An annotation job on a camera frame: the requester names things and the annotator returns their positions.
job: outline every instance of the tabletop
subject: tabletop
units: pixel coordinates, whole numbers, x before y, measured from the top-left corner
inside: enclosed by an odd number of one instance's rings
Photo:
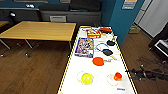
[[[71,41],[75,23],[23,21],[0,34],[0,38]]]
[[[4,26],[4,25],[6,25],[6,24],[8,24],[7,21],[0,21],[0,27]]]
[[[105,62],[103,66],[93,64],[93,58],[75,56],[75,49],[79,38],[87,38],[86,30],[90,28],[80,28],[76,44],[71,53],[71,57],[65,69],[62,82],[58,94],[135,94],[136,88],[133,81],[129,79],[130,74],[125,72],[127,67],[123,60],[117,41],[114,46],[109,46],[108,49],[113,51],[113,56],[117,60],[104,55],[102,52],[94,49],[94,57],[101,57]],[[100,43],[106,43],[113,38],[113,34],[102,35],[101,38],[94,39],[94,47]],[[122,79],[112,81],[111,75],[116,72],[121,73]],[[89,73],[93,76],[91,84],[82,84],[79,81],[79,74]]]

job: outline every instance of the white table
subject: white table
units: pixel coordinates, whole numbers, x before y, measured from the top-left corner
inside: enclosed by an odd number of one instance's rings
[[[80,28],[76,39],[76,44],[79,37],[86,38],[86,29]],[[102,35],[100,39],[94,39],[94,45],[98,43],[106,43],[107,40],[111,40],[107,35]],[[122,59],[118,44],[115,46],[109,46],[109,49],[114,52],[113,56],[117,60],[111,60],[106,62],[103,66],[96,66],[92,63],[93,58],[77,57],[74,55],[75,48],[72,50],[71,57],[65,69],[65,73],[59,88],[59,94],[136,94],[137,91],[131,79],[130,74],[126,73],[127,66]],[[94,57],[101,56],[103,59],[112,59],[109,56],[105,56],[102,52],[96,51]],[[78,80],[78,74],[84,71],[93,75],[93,82],[89,85],[82,85]],[[122,79],[118,81],[118,85],[112,86],[107,81],[109,74],[115,74],[119,72],[122,74]]]

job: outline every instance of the package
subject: package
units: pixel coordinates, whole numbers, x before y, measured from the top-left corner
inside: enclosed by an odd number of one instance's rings
[[[129,33],[139,33],[141,29],[137,26],[131,26],[130,27],[130,30],[129,30]]]
[[[101,32],[99,29],[89,29],[86,30],[87,38],[101,38]]]

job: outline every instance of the green object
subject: green object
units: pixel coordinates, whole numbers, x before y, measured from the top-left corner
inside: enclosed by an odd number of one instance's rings
[[[88,85],[90,83],[92,83],[93,81],[93,75],[89,74],[89,73],[84,73],[81,77],[81,83]]]

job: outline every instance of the cup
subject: cup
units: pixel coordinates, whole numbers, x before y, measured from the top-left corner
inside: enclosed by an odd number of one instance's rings
[[[101,58],[101,57],[95,57],[95,58],[93,58],[92,62],[96,66],[103,66],[104,65],[103,58]]]
[[[118,81],[122,78],[122,75],[119,73],[119,72],[116,72],[115,75],[114,75],[114,80],[115,81]]]
[[[90,73],[80,72],[77,75],[77,79],[83,85],[89,85],[93,82],[93,75]]]

